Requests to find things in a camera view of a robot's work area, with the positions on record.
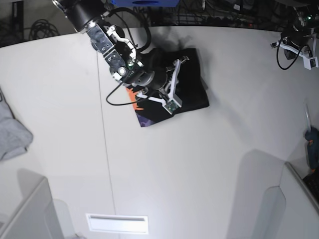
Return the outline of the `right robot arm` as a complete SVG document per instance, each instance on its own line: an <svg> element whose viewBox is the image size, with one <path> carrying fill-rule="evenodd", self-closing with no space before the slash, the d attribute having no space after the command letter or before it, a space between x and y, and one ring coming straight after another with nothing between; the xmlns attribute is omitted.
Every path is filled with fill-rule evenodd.
<svg viewBox="0 0 319 239"><path fill-rule="evenodd" d="M120 7L107 11L100 0L55 0L60 9L79 33L86 33L93 48L100 52L110 67L110 73L119 86L139 87L135 102L150 100L160 103L169 112L182 106L176 94L181 65L187 56L166 61L166 52L159 48L144 54L151 43L151 32L147 23L143 27L147 34L144 46L138 47L127 38L119 26L110 24L106 18L118 12L134 11Z"/></svg>

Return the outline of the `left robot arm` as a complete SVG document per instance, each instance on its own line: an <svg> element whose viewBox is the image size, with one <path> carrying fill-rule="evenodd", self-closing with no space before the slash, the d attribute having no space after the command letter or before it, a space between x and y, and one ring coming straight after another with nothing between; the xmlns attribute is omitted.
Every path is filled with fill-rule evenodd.
<svg viewBox="0 0 319 239"><path fill-rule="evenodd" d="M279 0L287 9L276 11L285 22L280 39L271 44L276 49L276 61L280 69L288 70L298 58L302 58L308 70L319 66L316 55L319 39L319 2L317 0Z"/></svg>

